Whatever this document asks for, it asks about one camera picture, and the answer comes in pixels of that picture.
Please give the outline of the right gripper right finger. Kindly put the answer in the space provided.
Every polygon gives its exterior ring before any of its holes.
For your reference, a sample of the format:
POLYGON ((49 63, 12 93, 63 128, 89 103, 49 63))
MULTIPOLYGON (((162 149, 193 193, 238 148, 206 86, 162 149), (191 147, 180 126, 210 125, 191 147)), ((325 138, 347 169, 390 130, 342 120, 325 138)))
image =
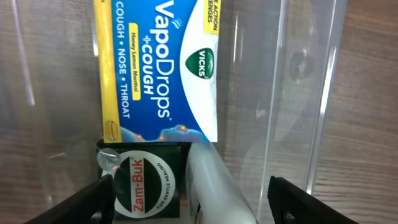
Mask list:
POLYGON ((270 178, 267 198, 275 224, 358 224, 282 177, 270 178))

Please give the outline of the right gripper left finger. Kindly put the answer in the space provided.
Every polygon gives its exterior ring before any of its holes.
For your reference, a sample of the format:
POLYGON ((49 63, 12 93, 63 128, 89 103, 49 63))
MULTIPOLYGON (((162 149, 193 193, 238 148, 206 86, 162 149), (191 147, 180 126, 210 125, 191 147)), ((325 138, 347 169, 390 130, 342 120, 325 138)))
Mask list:
POLYGON ((106 174, 25 224, 112 224, 114 203, 114 179, 106 174))

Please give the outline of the green Zam-Buk box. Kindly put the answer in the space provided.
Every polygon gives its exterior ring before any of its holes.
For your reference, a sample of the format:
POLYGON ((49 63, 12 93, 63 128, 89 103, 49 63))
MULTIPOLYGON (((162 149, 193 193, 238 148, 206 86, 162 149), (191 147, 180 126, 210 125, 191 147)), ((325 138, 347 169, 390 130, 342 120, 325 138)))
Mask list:
POLYGON ((114 221, 180 217, 182 175, 189 142, 96 143, 96 154, 115 158, 120 165, 98 175, 114 180, 114 221))

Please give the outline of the white spray bottle clear cap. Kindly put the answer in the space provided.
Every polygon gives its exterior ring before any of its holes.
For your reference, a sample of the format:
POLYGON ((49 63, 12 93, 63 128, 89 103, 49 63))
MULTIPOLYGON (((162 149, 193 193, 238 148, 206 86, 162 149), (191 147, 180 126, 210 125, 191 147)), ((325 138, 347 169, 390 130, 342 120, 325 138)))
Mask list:
POLYGON ((212 143, 191 144, 185 185, 193 224, 257 224, 254 213, 212 143))

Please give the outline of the blue yellow VapoDrops box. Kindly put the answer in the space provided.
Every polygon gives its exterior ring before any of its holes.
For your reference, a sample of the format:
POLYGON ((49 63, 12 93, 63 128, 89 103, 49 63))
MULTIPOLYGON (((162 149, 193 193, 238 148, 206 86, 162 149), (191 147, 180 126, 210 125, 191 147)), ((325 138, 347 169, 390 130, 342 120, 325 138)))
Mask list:
POLYGON ((220 0, 94 0, 103 141, 217 142, 220 0))

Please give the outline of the clear plastic container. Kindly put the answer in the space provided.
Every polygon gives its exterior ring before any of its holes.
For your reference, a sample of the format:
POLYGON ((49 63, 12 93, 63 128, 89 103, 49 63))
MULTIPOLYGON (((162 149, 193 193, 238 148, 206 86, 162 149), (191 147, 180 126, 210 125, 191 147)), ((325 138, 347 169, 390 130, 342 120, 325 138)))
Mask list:
MULTIPOLYGON (((346 1, 224 1, 216 148, 260 223, 272 176, 313 192, 346 1)), ((91 1, 1 2, 1 222, 97 178, 103 135, 91 1)))

